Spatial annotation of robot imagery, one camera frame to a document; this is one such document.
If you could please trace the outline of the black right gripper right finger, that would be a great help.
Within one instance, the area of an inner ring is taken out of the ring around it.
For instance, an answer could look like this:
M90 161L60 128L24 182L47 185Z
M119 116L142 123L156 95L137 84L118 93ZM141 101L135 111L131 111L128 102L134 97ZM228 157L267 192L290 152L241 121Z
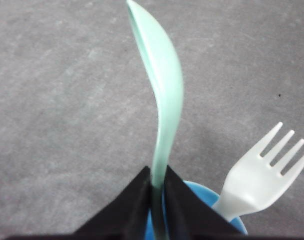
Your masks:
M167 167L164 199L171 240L242 240L244 235L200 200L177 173Z

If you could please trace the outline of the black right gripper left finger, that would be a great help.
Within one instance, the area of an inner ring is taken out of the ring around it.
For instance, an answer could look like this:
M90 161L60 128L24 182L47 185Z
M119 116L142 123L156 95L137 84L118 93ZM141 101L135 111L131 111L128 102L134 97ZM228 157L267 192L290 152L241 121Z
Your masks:
M15 235L9 240L143 240L150 207L150 169L145 166L101 211L72 234Z

